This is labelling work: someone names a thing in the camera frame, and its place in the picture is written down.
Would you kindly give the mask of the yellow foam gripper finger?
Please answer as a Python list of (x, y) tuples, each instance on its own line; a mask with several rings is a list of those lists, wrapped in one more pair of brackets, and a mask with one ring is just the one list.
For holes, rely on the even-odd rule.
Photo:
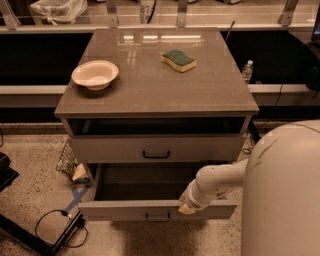
[(191, 214), (194, 214), (195, 213), (195, 210), (189, 206), (187, 203), (183, 203), (178, 211), (184, 215), (191, 215)]

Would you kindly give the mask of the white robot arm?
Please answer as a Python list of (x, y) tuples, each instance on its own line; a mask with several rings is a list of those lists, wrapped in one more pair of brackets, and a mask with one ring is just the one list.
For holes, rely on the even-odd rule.
[(201, 211), (241, 186), (242, 256), (320, 256), (320, 121), (265, 134), (246, 160), (207, 165), (180, 197), (179, 211)]

